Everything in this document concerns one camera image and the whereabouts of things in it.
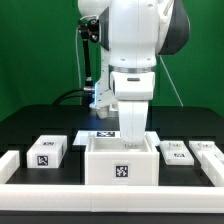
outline white rectangular block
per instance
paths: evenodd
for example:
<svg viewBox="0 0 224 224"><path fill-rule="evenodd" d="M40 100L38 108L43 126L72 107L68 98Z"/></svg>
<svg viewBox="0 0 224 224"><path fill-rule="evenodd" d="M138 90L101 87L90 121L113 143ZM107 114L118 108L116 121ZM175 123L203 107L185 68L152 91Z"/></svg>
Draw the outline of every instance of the white rectangular block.
<svg viewBox="0 0 224 224"><path fill-rule="evenodd" d="M157 186L159 153L146 135L142 145L126 148L120 138L89 136L85 152L86 185Z"/></svg>
<svg viewBox="0 0 224 224"><path fill-rule="evenodd" d="M194 165L183 141L161 141L160 148L167 165Z"/></svg>
<svg viewBox="0 0 224 224"><path fill-rule="evenodd" d="M58 168L67 150L67 136L41 135L27 152L28 168Z"/></svg>
<svg viewBox="0 0 224 224"><path fill-rule="evenodd" d="M215 145L213 141L190 141L189 146L194 152L195 156L201 163L202 154L204 152L211 152L224 164L224 154L221 150Z"/></svg>
<svg viewBox="0 0 224 224"><path fill-rule="evenodd" d="M19 151L6 152L0 158L0 184L5 184L19 166Z"/></svg>

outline white box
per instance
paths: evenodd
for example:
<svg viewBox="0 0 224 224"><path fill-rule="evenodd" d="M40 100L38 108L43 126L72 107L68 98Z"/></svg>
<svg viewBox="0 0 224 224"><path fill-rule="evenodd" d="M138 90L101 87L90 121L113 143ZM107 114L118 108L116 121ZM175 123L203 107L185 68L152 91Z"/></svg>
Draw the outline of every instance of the white box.
<svg viewBox="0 0 224 224"><path fill-rule="evenodd" d="M41 135L27 152L27 168L58 168L67 150L67 136Z"/></svg>
<svg viewBox="0 0 224 224"><path fill-rule="evenodd" d="M142 145L126 148L120 138L90 135L85 152L86 185L158 186L159 153L146 135Z"/></svg>

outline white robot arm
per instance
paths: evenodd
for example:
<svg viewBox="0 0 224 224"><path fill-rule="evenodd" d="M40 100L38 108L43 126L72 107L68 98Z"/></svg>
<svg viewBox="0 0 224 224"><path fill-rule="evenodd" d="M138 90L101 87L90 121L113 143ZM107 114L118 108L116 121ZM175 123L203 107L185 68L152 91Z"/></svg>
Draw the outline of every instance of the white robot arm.
<svg viewBox="0 0 224 224"><path fill-rule="evenodd" d="M155 56L177 52L188 39L188 24L181 24L185 25L181 31L185 35L179 38L183 39L179 44L173 44L176 49L169 40L175 39L173 30L168 35L173 10L178 14L182 2L79 0L78 4L84 16L96 15L100 23L102 74L95 100L98 114L106 117L109 105L117 104L122 141L139 145L144 138L148 101L153 99L155 73L151 69L156 66ZM184 23L188 23L186 18L182 19Z"/></svg>

